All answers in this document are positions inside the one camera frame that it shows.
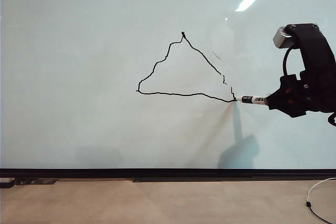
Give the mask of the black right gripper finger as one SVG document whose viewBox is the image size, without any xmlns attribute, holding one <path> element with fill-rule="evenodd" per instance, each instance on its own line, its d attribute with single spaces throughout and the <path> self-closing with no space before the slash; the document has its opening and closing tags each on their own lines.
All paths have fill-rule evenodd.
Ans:
<svg viewBox="0 0 336 224">
<path fill-rule="evenodd" d="M 269 103 L 270 110 L 278 110 L 291 118 L 297 118 L 299 116 L 306 115 L 306 111 L 296 103 Z"/>
<path fill-rule="evenodd" d="M 285 103 L 292 95 L 292 89 L 288 87 L 280 87 L 278 90 L 266 97 L 268 104 Z"/>
</svg>

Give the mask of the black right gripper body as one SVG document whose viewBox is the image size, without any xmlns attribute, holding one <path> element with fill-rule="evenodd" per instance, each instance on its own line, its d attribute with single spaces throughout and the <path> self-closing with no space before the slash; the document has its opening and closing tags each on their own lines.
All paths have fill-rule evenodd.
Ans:
<svg viewBox="0 0 336 224">
<path fill-rule="evenodd" d="M 335 65 L 318 71 L 304 70 L 299 80 L 294 74 L 288 75 L 286 63 L 282 68 L 284 76 L 280 78 L 280 87 L 292 89 L 288 103 L 296 103 L 306 112 L 335 112 Z"/>
</svg>

